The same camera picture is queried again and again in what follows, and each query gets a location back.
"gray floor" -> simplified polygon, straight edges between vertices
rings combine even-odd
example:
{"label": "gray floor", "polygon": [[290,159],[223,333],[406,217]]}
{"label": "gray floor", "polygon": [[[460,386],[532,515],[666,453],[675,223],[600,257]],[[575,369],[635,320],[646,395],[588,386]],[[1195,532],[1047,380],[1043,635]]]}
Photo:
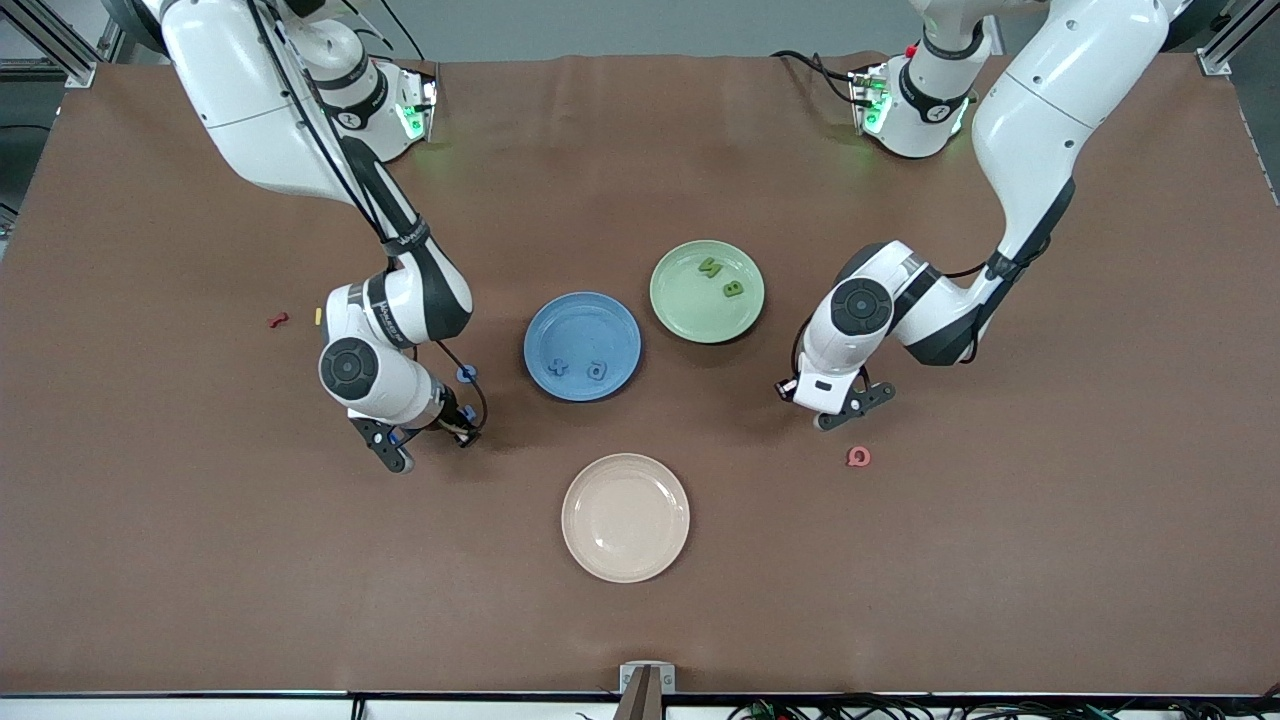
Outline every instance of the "gray floor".
{"label": "gray floor", "polygon": [[[96,10],[81,8],[86,4]],[[101,14],[97,0],[59,0],[59,8],[64,6],[77,18]],[[394,0],[392,6],[424,53],[445,63],[571,54],[767,55],[781,49],[826,55],[867,49],[899,53],[915,41],[920,28],[908,3],[884,0]],[[393,55],[413,55],[380,3],[367,3],[365,13],[396,46]],[[1005,18],[1007,51],[1025,45],[1041,19],[1042,14]],[[10,38],[0,44],[0,56],[17,54],[12,37],[13,28],[0,22],[0,40]],[[1280,20],[1260,31],[1231,65],[1260,154],[1280,172]],[[63,92],[58,83],[0,82],[0,126],[50,124]],[[0,129],[0,202],[20,208],[44,142],[40,131]]]}

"plate rim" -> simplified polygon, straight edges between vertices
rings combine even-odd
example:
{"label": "plate rim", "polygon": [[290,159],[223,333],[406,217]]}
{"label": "plate rim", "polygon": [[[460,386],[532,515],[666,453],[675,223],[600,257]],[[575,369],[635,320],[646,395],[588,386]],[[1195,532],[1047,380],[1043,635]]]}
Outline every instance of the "plate rim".
{"label": "plate rim", "polygon": [[[701,243],[721,245],[721,246],[728,247],[730,250],[732,250],[735,252],[741,254],[742,258],[746,258],[748,263],[750,263],[751,266],[755,268],[755,274],[756,274],[756,277],[760,278],[760,307],[755,311],[755,318],[753,318],[751,322],[746,324],[746,327],[744,327],[742,329],[737,331],[736,333],[733,333],[733,334],[731,334],[728,337],[718,337],[717,340],[698,340],[698,338],[692,338],[692,337],[682,333],[681,331],[677,331],[676,328],[671,327],[671,324],[667,322],[667,318],[663,316],[663,313],[660,310],[658,310],[657,293],[654,292],[654,288],[655,288],[654,286],[658,282],[658,270],[662,269],[663,263],[666,263],[668,258],[671,258],[672,255],[675,255],[676,252],[678,252],[681,249],[685,249],[685,247],[687,247],[690,245],[701,245]],[[696,342],[699,345],[716,345],[716,343],[721,343],[721,342],[728,342],[728,341],[731,341],[733,338],[741,337],[742,334],[746,333],[746,331],[751,329],[751,327],[755,325],[755,323],[760,319],[760,315],[764,314],[764,295],[765,295],[765,291],[767,291],[767,288],[764,287],[764,272],[760,270],[760,264],[755,261],[755,258],[751,258],[751,254],[748,252],[746,250],[742,250],[741,247],[739,247],[739,246],[736,246],[736,245],[733,245],[731,242],[724,242],[723,240],[717,240],[714,237],[700,237],[700,238],[690,240],[690,241],[686,241],[686,242],[681,242],[676,247],[672,247],[671,250],[668,250],[667,252],[664,252],[663,256],[658,259],[658,263],[654,264],[653,272],[649,273],[649,306],[653,309],[653,314],[658,316],[658,322],[662,323],[662,327],[664,327],[668,331],[671,331],[676,337],[678,337],[681,340],[686,340],[689,342]]]}
{"label": "plate rim", "polygon": [[[532,333],[534,328],[538,325],[538,318],[543,313],[545,313],[547,309],[550,307],[552,305],[554,305],[556,302],[566,301],[566,299],[576,297],[576,296],[593,297],[593,299],[604,299],[605,301],[612,302],[613,305],[617,305],[618,307],[621,307],[622,311],[626,314],[626,318],[630,320],[628,328],[635,332],[635,337],[636,337],[636,352],[635,352],[635,360],[634,360],[634,364],[631,366],[631,370],[626,374],[626,377],[622,379],[622,382],[618,383],[618,387],[616,387],[616,388],[611,389],[609,392],[607,392],[604,395],[600,395],[598,397],[568,397],[566,395],[561,395],[559,392],[556,392],[552,388],[547,387],[545,384],[543,384],[543,380],[539,377],[539,374],[534,372],[531,357],[530,357],[530,352],[529,352],[530,333]],[[525,372],[529,373],[529,377],[532,378],[534,384],[536,384],[539,388],[541,388],[543,392],[545,392],[547,395],[550,395],[552,397],[556,397],[557,400],[564,400],[564,401],[568,401],[568,402],[594,402],[596,400],[604,400],[604,398],[612,396],[613,393],[621,391],[623,387],[627,386],[627,383],[631,382],[631,378],[635,377],[636,370],[640,369],[640,360],[644,356],[644,333],[640,332],[640,322],[636,320],[635,313],[632,313],[631,309],[627,307],[617,297],[613,297],[612,295],[605,295],[603,292],[598,292],[598,291],[594,291],[594,290],[575,290],[575,291],[566,292],[566,293],[558,295],[558,296],[548,300],[547,302],[543,304],[541,307],[538,309],[536,313],[534,313],[534,316],[530,318],[530,320],[529,320],[529,327],[525,328],[525,337],[524,337],[524,342],[521,342],[520,351],[521,351],[520,354],[524,356],[524,360],[525,360]]]}
{"label": "plate rim", "polygon": [[[671,489],[673,495],[677,495],[677,501],[678,501],[677,505],[685,509],[685,511],[681,514],[684,516],[684,523],[682,523],[684,527],[681,528],[680,542],[677,543],[676,552],[671,556],[671,560],[663,562],[660,566],[658,566],[654,571],[649,574],[628,580],[617,580],[613,578],[605,578],[599,573],[596,573],[595,570],[593,570],[589,566],[589,564],[582,560],[582,556],[579,555],[577,550],[573,547],[573,543],[570,542],[568,537],[570,498],[575,497],[575,491],[580,489],[580,486],[586,483],[586,480],[584,480],[584,477],[591,470],[591,468],[609,460],[617,460],[620,457],[639,459],[657,466],[663,473],[666,473],[666,475],[671,479],[672,483],[672,486],[668,486],[668,489]],[[579,470],[577,475],[573,477],[573,482],[571,482],[568,489],[564,491],[564,500],[561,502],[561,537],[564,539],[564,547],[568,548],[570,556],[573,557],[573,561],[577,562],[580,568],[591,574],[591,577],[599,578],[607,583],[616,583],[616,584],[643,583],[645,580],[652,580],[653,578],[657,578],[658,575],[667,571],[667,569],[676,562],[676,559],[680,557],[680,553],[685,551],[685,544],[689,542],[689,529],[691,525],[692,525],[692,509],[689,505],[689,493],[685,492],[684,483],[680,482],[680,478],[676,475],[676,473],[673,473],[671,468],[668,468],[664,462],[657,460],[655,457],[650,457],[649,455],[643,455],[640,452],[614,452],[612,455],[596,457],[591,462],[588,462],[588,465],[581,470]]]}

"white plate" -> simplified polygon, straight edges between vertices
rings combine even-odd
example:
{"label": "white plate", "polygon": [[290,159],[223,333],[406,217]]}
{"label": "white plate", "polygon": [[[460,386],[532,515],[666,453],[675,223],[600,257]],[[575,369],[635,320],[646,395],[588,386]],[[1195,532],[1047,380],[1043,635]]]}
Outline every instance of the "white plate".
{"label": "white plate", "polygon": [[561,530],[573,560],[611,583],[639,583],[667,569],[689,538],[689,498],[653,457],[621,452],[577,474]]}

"brown table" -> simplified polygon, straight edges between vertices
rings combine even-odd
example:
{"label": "brown table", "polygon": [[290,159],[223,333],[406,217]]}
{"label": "brown table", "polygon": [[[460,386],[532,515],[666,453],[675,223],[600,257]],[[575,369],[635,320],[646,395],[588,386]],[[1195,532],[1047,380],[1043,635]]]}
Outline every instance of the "brown table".
{"label": "brown table", "polygon": [[[454,350],[493,421],[466,451],[416,439],[397,477],[315,377],[314,307],[383,263],[360,217],[237,178],[172,70],[100,68],[0,266],[0,688],[584,689],[637,656],[687,691],[1277,679],[1280,223],[1231,86],[1161,58],[978,363],[886,343],[870,369],[900,397],[820,434],[772,383],[836,269],[892,237],[969,266],[1002,219],[966,136],[887,156],[792,70],[444,69],[436,142],[393,170],[475,290]],[[653,264],[698,237],[767,278],[737,342],[682,342],[648,305]],[[529,319],[576,290],[644,333],[604,402],[522,368]],[[872,466],[845,466],[855,443]],[[570,480],[617,451],[692,506],[640,585],[595,580],[559,533]]]}

